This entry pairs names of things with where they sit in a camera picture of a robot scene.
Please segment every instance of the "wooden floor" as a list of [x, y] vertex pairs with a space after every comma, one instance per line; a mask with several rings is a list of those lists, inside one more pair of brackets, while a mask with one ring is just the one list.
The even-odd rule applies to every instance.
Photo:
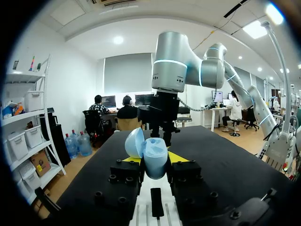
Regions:
[[[234, 144], [246, 149], [250, 153], [256, 154], [258, 151], [262, 148], [263, 145], [263, 133], [262, 130], [259, 129], [257, 132], [255, 132], [255, 129], [249, 128], [246, 130], [244, 128], [244, 125], [241, 124], [238, 126], [239, 128], [239, 137], [232, 137], [229, 135], [230, 132], [233, 132], [230, 130], [230, 132], [222, 132], [222, 128], [215, 128], [214, 132], [219, 134], [220, 136], [230, 140]], [[93, 149], [93, 153], [90, 156], [82, 157], [79, 156], [76, 159], [72, 159], [71, 162], [65, 166], [65, 170], [67, 175], [66, 176], [60, 176], [57, 175], [48, 185], [47, 188], [50, 191], [50, 199], [56, 202], [59, 197], [62, 195], [62, 193], [66, 190], [68, 185], [71, 183], [71, 181], [74, 179], [74, 177], [77, 175], [77, 173], [81, 170], [81, 168], [86, 164], [86, 162], [96, 153], [97, 148]], [[38, 212], [40, 217], [46, 218], [49, 214], [48, 210], [42, 206]]]

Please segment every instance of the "doorway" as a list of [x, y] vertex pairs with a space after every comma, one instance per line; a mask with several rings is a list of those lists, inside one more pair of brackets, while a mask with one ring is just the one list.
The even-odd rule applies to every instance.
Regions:
[[281, 98], [278, 94], [278, 91], [280, 91], [280, 89], [272, 89], [272, 97], [277, 96], [278, 97], [278, 102], [281, 106]]

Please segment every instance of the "woman in white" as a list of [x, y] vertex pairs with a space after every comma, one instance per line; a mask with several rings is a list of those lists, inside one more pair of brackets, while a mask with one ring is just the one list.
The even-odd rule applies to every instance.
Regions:
[[227, 121], [242, 119], [241, 110], [243, 108], [238, 101], [236, 93], [232, 91], [231, 94], [233, 96], [233, 99], [230, 100], [230, 104], [226, 106], [228, 109], [231, 109], [231, 115], [222, 117], [222, 124], [224, 125], [224, 129], [222, 130], [223, 132], [229, 132], [229, 129], [227, 128]]
[[278, 102], [278, 97], [275, 97], [274, 102], [273, 102], [273, 107], [274, 107], [274, 110], [275, 110], [276, 112], [278, 112], [278, 109], [279, 109], [279, 107], [280, 107], [280, 104], [279, 104], [279, 102]]

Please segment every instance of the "black table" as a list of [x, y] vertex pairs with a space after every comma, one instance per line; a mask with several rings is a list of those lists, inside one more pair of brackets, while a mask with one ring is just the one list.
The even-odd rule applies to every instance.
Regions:
[[[124, 142], [130, 131], [114, 133], [85, 164], [57, 201], [61, 207], [74, 199], [94, 204], [94, 193], [105, 192], [104, 181], [110, 166], [117, 159], [128, 157]], [[146, 138], [150, 130], [144, 131]], [[252, 197], [263, 197], [272, 187], [282, 197], [293, 183], [262, 160], [243, 148], [202, 126], [181, 128], [172, 134], [169, 151], [189, 160], [196, 160], [201, 174], [212, 190], [229, 204], [239, 206]]]

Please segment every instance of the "stool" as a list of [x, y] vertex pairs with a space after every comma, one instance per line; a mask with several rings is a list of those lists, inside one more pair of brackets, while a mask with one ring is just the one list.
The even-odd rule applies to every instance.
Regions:
[[175, 122], [181, 122], [182, 123], [182, 128], [185, 127], [185, 123], [186, 122], [191, 122], [192, 121], [192, 118], [189, 118], [189, 117], [179, 117], [177, 118], [177, 120]]
[[239, 123], [240, 123], [241, 120], [240, 120], [240, 119], [237, 119], [237, 120], [231, 120], [231, 121], [233, 122], [234, 132], [233, 132], [233, 133], [230, 133], [230, 136], [233, 136], [233, 137], [239, 137], [240, 134], [237, 133], [237, 132], [235, 132], [235, 131], [236, 131], [237, 126], [239, 125]]

